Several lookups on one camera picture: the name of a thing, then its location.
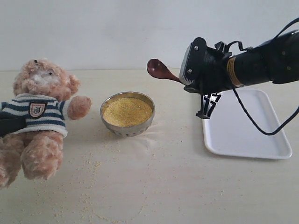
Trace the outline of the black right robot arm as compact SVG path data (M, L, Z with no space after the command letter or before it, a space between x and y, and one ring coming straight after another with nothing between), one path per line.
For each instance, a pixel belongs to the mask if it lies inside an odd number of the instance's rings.
M185 90L202 95L266 82L285 84L299 79L299 32L288 32L233 55L232 43L218 42L213 48L197 37L188 46L179 80Z

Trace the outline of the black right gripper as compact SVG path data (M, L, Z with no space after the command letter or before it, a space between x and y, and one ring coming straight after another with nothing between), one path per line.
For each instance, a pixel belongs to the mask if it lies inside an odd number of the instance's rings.
M179 80L190 93L208 95L229 90L225 63L231 52L223 53L210 47L197 37L189 44L179 72Z

